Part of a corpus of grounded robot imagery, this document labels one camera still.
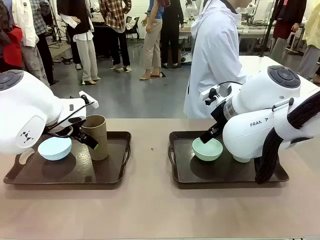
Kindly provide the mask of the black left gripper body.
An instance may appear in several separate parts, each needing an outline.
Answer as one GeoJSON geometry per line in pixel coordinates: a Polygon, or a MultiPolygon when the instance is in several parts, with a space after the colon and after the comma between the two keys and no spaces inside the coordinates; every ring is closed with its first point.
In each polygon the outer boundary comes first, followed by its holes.
{"type": "Polygon", "coordinates": [[[75,140],[85,140],[87,134],[82,130],[82,125],[84,122],[77,122],[71,125],[72,133],[71,137],[75,140]]]}

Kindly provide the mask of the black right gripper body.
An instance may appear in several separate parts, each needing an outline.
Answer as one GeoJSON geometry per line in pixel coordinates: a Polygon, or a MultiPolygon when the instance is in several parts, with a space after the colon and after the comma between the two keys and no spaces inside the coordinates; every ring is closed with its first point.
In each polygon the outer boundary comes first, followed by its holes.
{"type": "Polygon", "coordinates": [[[218,131],[222,131],[224,126],[227,123],[227,119],[224,115],[224,103],[220,103],[212,112],[211,116],[216,121],[216,123],[212,126],[213,129],[218,131]]]}

